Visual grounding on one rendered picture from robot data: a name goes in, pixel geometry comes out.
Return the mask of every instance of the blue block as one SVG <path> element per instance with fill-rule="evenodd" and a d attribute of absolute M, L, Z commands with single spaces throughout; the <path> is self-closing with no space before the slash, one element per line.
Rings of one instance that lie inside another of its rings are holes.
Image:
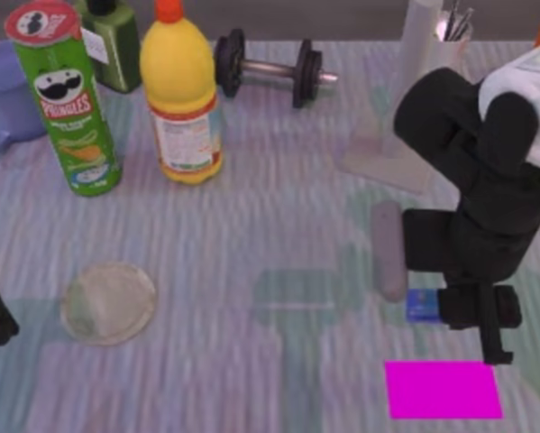
<path fill-rule="evenodd" d="M 408 322 L 442 323 L 437 289 L 407 291 L 406 319 Z"/>

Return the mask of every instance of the blue cup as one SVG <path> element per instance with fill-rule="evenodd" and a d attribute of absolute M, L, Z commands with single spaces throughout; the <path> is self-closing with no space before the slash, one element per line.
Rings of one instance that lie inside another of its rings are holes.
<path fill-rule="evenodd" d="M 0 41 L 0 154 L 13 143 L 34 140 L 45 132 L 14 46 Z"/>

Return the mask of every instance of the dumbbell handle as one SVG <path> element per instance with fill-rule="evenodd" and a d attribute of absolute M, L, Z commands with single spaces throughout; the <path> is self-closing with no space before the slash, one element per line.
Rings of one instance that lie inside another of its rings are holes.
<path fill-rule="evenodd" d="M 242 60 L 242 70 L 272 77 L 294 78 L 294 68 L 267 61 Z M 337 75 L 320 71 L 320 84 L 333 84 L 337 80 Z"/>

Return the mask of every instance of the white disc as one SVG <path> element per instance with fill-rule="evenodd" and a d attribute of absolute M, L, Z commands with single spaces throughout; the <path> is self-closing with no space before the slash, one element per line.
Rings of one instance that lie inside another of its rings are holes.
<path fill-rule="evenodd" d="M 118 345 L 150 322 L 156 298 L 144 271 L 124 263 L 96 265 L 70 283 L 61 302 L 61 320 L 86 345 Z"/>

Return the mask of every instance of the dumbbell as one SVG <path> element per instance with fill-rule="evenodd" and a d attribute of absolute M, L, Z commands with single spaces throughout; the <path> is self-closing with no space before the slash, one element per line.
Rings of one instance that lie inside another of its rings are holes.
<path fill-rule="evenodd" d="M 244 71 L 268 77 L 293 78 L 293 106 L 301 108 L 317 97 L 320 85 L 333 84 L 337 75 L 322 71 L 322 52 L 312 50 L 309 39 L 302 41 L 297 55 L 296 67 L 245 58 L 245 35 L 241 29 L 233 29 L 229 36 L 222 36 L 215 46 L 215 81 L 224 95 L 235 97 Z"/>

